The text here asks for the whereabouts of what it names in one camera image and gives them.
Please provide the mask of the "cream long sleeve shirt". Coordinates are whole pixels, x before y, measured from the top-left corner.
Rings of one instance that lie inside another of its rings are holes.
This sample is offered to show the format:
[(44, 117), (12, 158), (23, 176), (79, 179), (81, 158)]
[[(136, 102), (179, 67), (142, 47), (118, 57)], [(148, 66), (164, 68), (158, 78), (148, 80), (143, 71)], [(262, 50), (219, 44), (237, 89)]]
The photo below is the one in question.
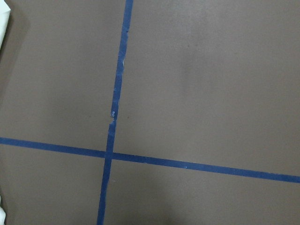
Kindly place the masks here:
[(8, 4), (4, 0), (0, 0), (0, 46), (2, 46), (6, 33), (10, 12)]

